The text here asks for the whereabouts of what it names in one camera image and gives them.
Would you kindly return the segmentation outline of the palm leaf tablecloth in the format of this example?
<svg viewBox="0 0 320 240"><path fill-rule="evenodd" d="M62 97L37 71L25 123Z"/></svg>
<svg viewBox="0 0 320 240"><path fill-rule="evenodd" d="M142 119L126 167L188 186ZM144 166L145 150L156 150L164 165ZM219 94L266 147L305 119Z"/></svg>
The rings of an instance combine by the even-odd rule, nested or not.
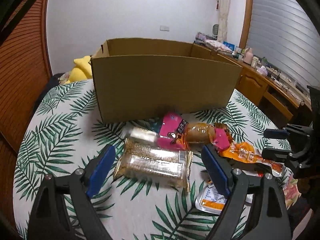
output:
<svg viewBox="0 0 320 240"><path fill-rule="evenodd" d="M263 135L274 123L235 90L223 109L184 114L188 122L223 123L236 142L288 150L286 140ZM107 144L120 156L123 123L103 124L92 80L52 88L42 100L23 137L14 173L14 216L19 235L27 237L29 216L44 176L57 177L84 168ZM92 204L113 239L204 239L217 217L199 211L196 197L206 186L204 165L194 153L190 192L108 174Z"/></svg>

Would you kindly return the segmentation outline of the small white desk fan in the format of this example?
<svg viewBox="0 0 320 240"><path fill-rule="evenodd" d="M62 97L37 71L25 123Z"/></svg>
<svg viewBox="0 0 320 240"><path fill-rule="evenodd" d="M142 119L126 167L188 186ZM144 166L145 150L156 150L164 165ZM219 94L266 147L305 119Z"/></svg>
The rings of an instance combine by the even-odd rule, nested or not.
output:
<svg viewBox="0 0 320 240"><path fill-rule="evenodd" d="M218 36L218 32L219 32L219 25L218 24L213 25L213 28L212 28L213 36L217 37Z"/></svg>

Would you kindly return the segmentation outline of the white wall switch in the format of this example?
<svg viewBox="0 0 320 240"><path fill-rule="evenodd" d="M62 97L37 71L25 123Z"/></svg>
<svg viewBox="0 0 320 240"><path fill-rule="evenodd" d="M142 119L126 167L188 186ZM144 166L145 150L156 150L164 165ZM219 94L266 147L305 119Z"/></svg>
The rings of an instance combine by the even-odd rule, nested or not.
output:
<svg viewBox="0 0 320 240"><path fill-rule="evenodd" d="M161 25L160 31L170 31L170 28L168 26Z"/></svg>

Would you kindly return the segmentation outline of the pink thermos bottle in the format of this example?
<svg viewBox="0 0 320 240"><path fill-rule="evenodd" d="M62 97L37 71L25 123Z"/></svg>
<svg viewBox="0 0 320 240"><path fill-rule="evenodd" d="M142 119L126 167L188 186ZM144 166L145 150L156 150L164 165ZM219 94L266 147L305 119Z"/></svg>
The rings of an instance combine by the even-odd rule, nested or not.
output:
<svg viewBox="0 0 320 240"><path fill-rule="evenodd" d="M253 50L252 48L246 48L244 52L243 62L251 65L253 60Z"/></svg>

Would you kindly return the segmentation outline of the folded floral cloth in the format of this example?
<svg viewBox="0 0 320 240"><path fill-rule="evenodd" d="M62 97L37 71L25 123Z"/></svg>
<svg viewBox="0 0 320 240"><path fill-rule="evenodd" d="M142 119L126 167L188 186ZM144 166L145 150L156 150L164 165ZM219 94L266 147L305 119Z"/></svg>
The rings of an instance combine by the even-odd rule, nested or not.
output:
<svg viewBox="0 0 320 240"><path fill-rule="evenodd" d="M205 40L205 46L214 51L222 51L224 53L232 53L232 50L217 40Z"/></svg>

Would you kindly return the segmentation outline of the floral bed sheet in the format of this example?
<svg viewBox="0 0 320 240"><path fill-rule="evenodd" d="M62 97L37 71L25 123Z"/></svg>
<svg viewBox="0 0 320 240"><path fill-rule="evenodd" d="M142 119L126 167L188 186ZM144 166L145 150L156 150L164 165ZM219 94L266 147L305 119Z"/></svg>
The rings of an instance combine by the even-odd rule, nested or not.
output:
<svg viewBox="0 0 320 240"><path fill-rule="evenodd" d="M288 210L291 206L295 205L301 193L298 191L298 179L293 178L291 175L288 179L284 189L285 204Z"/></svg>

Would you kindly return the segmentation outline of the white orange snack packet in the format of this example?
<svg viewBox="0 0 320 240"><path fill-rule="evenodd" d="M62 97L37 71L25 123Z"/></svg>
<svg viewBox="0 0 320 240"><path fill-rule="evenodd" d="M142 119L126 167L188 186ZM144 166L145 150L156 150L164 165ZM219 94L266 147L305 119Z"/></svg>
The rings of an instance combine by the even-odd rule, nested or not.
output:
<svg viewBox="0 0 320 240"><path fill-rule="evenodd" d="M200 211L219 215L226 203L227 199L224 195L219 194L215 185L209 181L196 197L195 207Z"/></svg>

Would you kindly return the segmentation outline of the pink drumstick snack pack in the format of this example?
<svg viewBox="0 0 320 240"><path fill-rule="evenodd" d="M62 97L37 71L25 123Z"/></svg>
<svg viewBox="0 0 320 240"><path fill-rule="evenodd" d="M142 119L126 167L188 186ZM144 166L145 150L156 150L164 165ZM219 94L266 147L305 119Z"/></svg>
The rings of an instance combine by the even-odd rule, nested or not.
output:
<svg viewBox="0 0 320 240"><path fill-rule="evenodd" d="M157 139L157 145L161 148L193 151L200 151L207 144L221 151L229 148L232 142L233 137L225 124L187 122L174 112L163 117Z"/></svg>

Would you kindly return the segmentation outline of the brown cardboard box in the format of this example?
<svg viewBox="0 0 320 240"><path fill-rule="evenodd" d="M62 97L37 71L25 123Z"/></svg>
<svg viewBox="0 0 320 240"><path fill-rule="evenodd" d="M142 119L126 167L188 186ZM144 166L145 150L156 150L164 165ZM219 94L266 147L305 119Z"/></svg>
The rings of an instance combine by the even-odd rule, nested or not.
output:
<svg viewBox="0 0 320 240"><path fill-rule="evenodd" d="M203 46L149 38L107 40L91 66L106 124L225 107L242 70Z"/></svg>

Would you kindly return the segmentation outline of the wooden louvered wardrobe door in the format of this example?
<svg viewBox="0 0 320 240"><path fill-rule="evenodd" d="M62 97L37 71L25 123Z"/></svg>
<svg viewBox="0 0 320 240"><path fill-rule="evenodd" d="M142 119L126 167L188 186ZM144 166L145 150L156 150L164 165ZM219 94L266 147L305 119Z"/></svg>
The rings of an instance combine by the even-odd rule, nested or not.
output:
<svg viewBox="0 0 320 240"><path fill-rule="evenodd" d="M35 102L52 76L46 16L36 0L1 46L1 214L14 224L13 180L18 150Z"/></svg>

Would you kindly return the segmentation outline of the yellow plush toy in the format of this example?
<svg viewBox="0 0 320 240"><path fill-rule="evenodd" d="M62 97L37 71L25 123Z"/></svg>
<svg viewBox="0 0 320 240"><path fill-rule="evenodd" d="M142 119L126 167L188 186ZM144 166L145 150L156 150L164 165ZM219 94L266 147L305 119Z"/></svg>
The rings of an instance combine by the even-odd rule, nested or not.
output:
<svg viewBox="0 0 320 240"><path fill-rule="evenodd" d="M66 84L93 78L90 56L74 59L74 64Z"/></svg>

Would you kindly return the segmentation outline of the white wafer clear pack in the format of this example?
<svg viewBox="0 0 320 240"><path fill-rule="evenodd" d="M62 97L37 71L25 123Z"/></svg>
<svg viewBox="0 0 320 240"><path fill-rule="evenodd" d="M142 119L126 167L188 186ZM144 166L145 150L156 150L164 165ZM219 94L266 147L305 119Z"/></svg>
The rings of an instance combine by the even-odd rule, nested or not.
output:
<svg viewBox="0 0 320 240"><path fill-rule="evenodd" d="M133 126L132 124L126 124L120 133L121 139L131 139L134 142L155 145L158 140L158 134L156 132Z"/></svg>

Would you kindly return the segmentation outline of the brown grain bar pack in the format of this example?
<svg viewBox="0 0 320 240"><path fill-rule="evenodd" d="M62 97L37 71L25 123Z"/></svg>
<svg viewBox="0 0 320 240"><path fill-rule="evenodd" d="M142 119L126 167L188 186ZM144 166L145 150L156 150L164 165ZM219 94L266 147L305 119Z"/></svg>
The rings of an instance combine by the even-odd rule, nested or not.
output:
<svg viewBox="0 0 320 240"><path fill-rule="evenodd" d="M125 140L124 152L114 169L113 178L121 176L163 183L166 186L190 191L193 152L171 151Z"/></svg>

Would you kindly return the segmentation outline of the wooden desk cabinet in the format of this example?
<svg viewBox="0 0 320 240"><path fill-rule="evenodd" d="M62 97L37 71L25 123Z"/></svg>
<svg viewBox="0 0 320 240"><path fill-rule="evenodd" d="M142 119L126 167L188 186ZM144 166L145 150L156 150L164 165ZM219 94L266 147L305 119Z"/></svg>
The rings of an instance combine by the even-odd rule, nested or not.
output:
<svg viewBox="0 0 320 240"><path fill-rule="evenodd" d="M277 127L283 128L286 124L311 125L311 107L298 103L292 94L277 85L270 77L264 77L251 66L198 44L194 44L191 54L240 66L242 70L235 88L266 114Z"/></svg>

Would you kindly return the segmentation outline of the window roller shutter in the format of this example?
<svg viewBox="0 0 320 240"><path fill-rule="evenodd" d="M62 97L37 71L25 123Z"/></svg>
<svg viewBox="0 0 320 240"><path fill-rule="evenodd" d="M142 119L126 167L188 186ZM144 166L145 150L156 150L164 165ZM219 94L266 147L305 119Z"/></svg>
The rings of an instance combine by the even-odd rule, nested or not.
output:
<svg viewBox="0 0 320 240"><path fill-rule="evenodd" d="M296 0L253 0L246 46L302 87L319 86L319 34Z"/></svg>

